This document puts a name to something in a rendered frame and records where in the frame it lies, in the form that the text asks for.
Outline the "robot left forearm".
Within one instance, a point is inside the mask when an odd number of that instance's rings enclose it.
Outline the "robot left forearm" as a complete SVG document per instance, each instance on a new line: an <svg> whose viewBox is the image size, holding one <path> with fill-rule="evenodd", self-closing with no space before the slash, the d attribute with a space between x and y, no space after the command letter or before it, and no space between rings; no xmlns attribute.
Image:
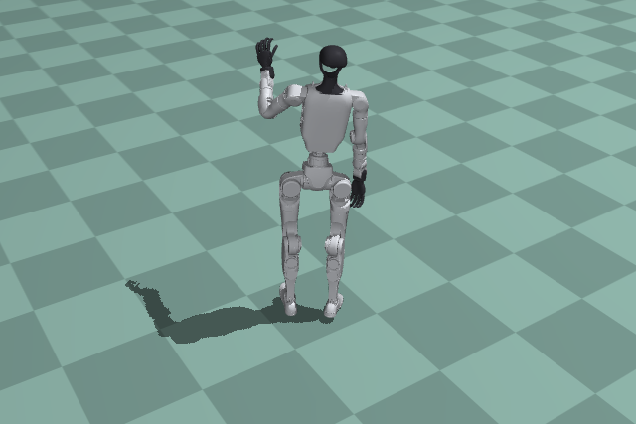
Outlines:
<svg viewBox="0 0 636 424"><path fill-rule="evenodd" d="M275 77L275 76L274 76ZM273 101L274 79L269 75L269 70L261 72L260 96L258 97L258 109L260 114L264 114L267 110L268 102Z"/></svg>

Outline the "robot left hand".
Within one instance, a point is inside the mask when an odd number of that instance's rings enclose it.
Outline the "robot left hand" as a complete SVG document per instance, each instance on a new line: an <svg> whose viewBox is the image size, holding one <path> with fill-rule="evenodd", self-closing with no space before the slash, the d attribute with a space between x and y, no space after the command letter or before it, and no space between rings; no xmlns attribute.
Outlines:
<svg viewBox="0 0 636 424"><path fill-rule="evenodd" d="M275 45L273 50L271 51L270 43L273 40L273 38L270 38L269 40L268 39L269 38L265 38L264 40L261 40L260 42L256 44L257 59L259 63L262 65L260 72L264 70L269 70L270 77L274 79L274 69L271 63L272 63L272 57L278 45ZM266 50L266 43L267 43L267 50Z"/></svg>

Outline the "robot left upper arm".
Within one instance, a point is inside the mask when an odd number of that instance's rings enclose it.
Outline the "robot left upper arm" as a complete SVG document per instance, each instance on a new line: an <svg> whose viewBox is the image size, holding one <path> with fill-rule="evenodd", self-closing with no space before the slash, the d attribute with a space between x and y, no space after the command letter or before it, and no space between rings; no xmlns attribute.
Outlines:
<svg viewBox="0 0 636 424"><path fill-rule="evenodd" d="M277 96L271 103L268 102L267 110L260 114L265 119L273 119L290 106L300 106L307 95L307 87L292 84L283 93Z"/></svg>

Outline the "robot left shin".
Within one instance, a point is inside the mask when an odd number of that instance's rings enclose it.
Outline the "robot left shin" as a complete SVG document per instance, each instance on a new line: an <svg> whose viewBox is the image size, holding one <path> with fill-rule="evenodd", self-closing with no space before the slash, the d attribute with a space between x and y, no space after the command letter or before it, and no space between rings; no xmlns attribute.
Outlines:
<svg viewBox="0 0 636 424"><path fill-rule="evenodd" d="M285 299L289 301L292 298L294 301L295 281L298 275L299 268L299 255L288 255L288 238L282 237L282 271L285 278Z"/></svg>

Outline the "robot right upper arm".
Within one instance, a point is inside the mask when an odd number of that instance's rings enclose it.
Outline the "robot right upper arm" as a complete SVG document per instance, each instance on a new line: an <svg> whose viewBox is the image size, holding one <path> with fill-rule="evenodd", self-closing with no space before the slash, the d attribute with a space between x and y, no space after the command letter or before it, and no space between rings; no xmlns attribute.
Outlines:
<svg viewBox="0 0 636 424"><path fill-rule="evenodd" d="M366 143L366 128L368 125L369 104L366 96L361 91L350 90L352 95L353 125L354 130L350 131L352 144L360 145Z"/></svg>

